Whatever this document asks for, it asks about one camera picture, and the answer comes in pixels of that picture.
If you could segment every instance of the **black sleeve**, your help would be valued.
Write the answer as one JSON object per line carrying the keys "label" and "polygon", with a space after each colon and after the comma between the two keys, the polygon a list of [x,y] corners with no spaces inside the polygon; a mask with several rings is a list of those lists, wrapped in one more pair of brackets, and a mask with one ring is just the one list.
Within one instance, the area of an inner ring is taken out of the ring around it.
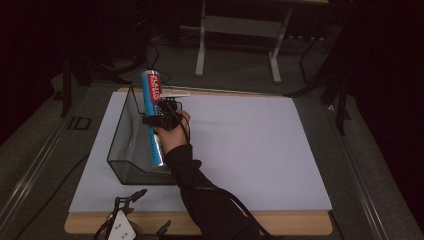
{"label": "black sleeve", "polygon": [[202,163],[193,160],[191,145],[172,149],[165,155],[165,162],[181,188],[181,198],[190,217],[205,240],[260,239],[257,224],[244,216],[228,196],[214,191],[190,190],[215,188],[199,170]]}

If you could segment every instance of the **black cable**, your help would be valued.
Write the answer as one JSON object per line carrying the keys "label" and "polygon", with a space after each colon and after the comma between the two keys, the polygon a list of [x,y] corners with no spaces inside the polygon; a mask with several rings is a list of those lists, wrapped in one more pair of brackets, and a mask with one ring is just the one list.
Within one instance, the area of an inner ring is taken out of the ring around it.
{"label": "black cable", "polygon": [[132,70],[138,69],[140,67],[142,67],[142,58],[140,57],[135,57],[134,61],[132,64],[122,67],[122,68],[115,68],[115,69],[111,69],[110,71],[116,74],[123,74],[123,73],[127,73],[130,72]]}
{"label": "black cable", "polygon": [[274,239],[275,236],[271,235],[271,233],[269,233],[264,227],[262,227],[262,225],[258,222],[258,220],[256,220],[256,218],[253,216],[253,214],[249,211],[249,209],[247,209],[246,206],[244,206],[244,204],[240,201],[240,199],[238,199],[236,196],[234,196],[234,194],[232,194],[231,192],[222,189],[222,188],[217,188],[216,191],[223,193],[224,195],[228,196],[231,200],[233,200],[242,210],[243,212],[250,217],[251,219],[253,219],[256,224],[258,225],[259,229],[261,230],[261,232],[263,234],[265,234],[265,236],[268,239]]}
{"label": "black cable", "polygon": [[160,77],[160,81],[161,83],[165,84],[169,89],[172,90],[171,85],[169,85],[169,81],[171,80],[171,75],[169,75],[169,73],[163,72],[163,71],[159,71],[156,69],[156,71],[158,71],[161,75],[166,75],[166,79],[162,78],[162,76]]}
{"label": "black cable", "polygon": [[139,72],[141,69],[143,69],[143,66],[141,66],[141,65],[140,65],[138,68],[134,69],[132,72],[130,72],[130,73],[128,73],[128,74],[126,74],[126,75],[122,76],[122,78],[127,78],[127,77],[129,77],[129,76],[131,76],[131,75],[134,75],[134,74],[136,74],[137,72]]}
{"label": "black cable", "polygon": [[99,238],[100,234],[103,232],[103,230],[105,230],[109,226],[113,225],[113,223],[114,223],[114,219],[112,219],[112,218],[108,219],[105,223],[103,223],[102,226],[100,226],[100,228],[94,234],[93,240],[97,240]]}
{"label": "black cable", "polygon": [[[172,109],[172,107],[169,106],[169,104],[165,104],[165,105],[169,108],[169,110],[171,111],[171,113],[175,117],[175,119],[178,120],[179,118],[178,118],[177,112],[175,112],[174,109]],[[187,122],[187,129],[184,127],[184,125],[182,123],[183,122],[182,120],[178,121],[178,125],[180,125],[181,128],[183,129],[183,133],[184,133],[184,136],[186,138],[187,144],[190,144],[190,125],[188,123],[187,118],[184,117],[184,115],[180,114],[180,116],[186,120],[186,122]]]}
{"label": "black cable", "polygon": [[75,171],[75,169],[83,163],[85,160],[87,160],[89,155],[84,156],[77,162],[77,164],[74,165],[74,167],[71,169],[71,171],[66,174],[65,178],[60,182],[59,186],[56,188],[56,190],[53,192],[53,194],[47,199],[47,201],[44,203],[44,205],[38,210],[38,212],[31,218],[31,220],[24,226],[24,228],[21,229],[21,231],[16,235],[15,240],[18,240],[22,234],[28,229],[28,227],[34,222],[34,220],[41,214],[41,212],[47,207],[47,205],[52,201],[53,197],[59,192],[59,189],[63,186],[63,184],[66,182],[66,180],[69,178],[69,176]]}
{"label": "black cable", "polygon": [[111,72],[109,69],[103,67],[101,64],[93,61],[89,57],[85,56],[84,54],[77,53],[77,56],[82,59],[85,63],[89,64],[92,68],[95,69],[95,71],[100,72],[104,76],[108,77],[111,81],[114,81],[119,84],[131,84],[130,81],[126,81],[119,76],[117,76],[115,73]]}
{"label": "black cable", "polygon": [[153,61],[153,63],[152,63],[152,65],[151,66],[149,66],[147,63],[149,62],[149,59],[147,59],[146,58],[146,65],[147,65],[147,69],[148,70],[154,70],[154,68],[155,68],[155,65],[156,65],[156,62],[158,61],[158,59],[159,59],[159,50],[155,47],[155,46],[153,46],[152,44],[149,44],[148,45],[149,47],[151,47],[151,48],[153,48],[153,50],[155,50],[155,52],[156,52],[156,57],[155,57],[155,60]]}

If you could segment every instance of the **chair leg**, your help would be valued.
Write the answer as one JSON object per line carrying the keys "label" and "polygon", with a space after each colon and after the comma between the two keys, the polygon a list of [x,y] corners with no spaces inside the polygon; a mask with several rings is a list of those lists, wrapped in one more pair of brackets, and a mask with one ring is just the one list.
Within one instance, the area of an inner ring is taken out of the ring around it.
{"label": "chair leg", "polygon": [[300,66],[300,71],[302,73],[303,81],[305,83],[309,83],[309,81],[306,77],[305,68],[303,67],[303,59],[305,58],[306,54],[308,54],[309,50],[311,50],[311,48],[315,45],[317,41],[318,41],[318,38],[315,38],[314,40],[312,40],[308,48],[306,48],[305,52],[303,52],[302,56],[300,57],[299,66]]}
{"label": "chair leg", "polygon": [[281,76],[280,76],[280,70],[279,70],[278,62],[277,62],[277,55],[278,55],[278,52],[280,51],[281,43],[284,40],[284,34],[286,33],[287,26],[289,24],[292,12],[293,12],[292,8],[289,8],[287,10],[286,16],[284,18],[284,22],[281,24],[281,28],[277,36],[277,43],[274,47],[274,50],[269,52],[268,54],[269,62],[271,65],[272,78],[275,84],[281,83]]}
{"label": "chair leg", "polygon": [[206,21],[206,1],[202,2],[202,16],[200,19],[200,45],[199,53],[197,54],[197,64],[196,64],[196,77],[203,76],[203,67],[205,65],[205,21]]}

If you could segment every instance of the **wooden table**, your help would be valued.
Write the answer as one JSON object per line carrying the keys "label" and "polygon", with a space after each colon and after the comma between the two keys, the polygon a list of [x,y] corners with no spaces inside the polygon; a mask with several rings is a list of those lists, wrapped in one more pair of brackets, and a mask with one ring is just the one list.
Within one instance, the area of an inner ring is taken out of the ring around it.
{"label": "wooden table", "polygon": [[[222,92],[190,92],[190,94],[245,95]],[[65,223],[65,230],[71,234],[94,234],[109,214],[110,212],[70,212]],[[327,211],[252,211],[252,214],[273,235],[329,235],[333,230]],[[146,235],[154,235],[168,220],[171,220],[171,225],[167,234],[201,234],[186,211],[141,211],[129,214],[128,218],[139,225]]]}

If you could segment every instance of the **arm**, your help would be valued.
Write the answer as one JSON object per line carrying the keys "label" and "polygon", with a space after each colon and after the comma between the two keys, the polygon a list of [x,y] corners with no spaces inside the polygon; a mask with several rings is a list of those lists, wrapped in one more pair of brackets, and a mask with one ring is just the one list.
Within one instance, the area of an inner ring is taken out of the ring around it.
{"label": "arm", "polygon": [[[182,114],[190,119],[186,112]],[[157,132],[162,139],[165,162],[181,188],[183,203],[204,239],[260,239],[256,223],[245,217],[229,197],[214,191],[191,190],[215,185],[200,171],[201,161],[193,160],[192,146],[187,144],[182,128]]]}

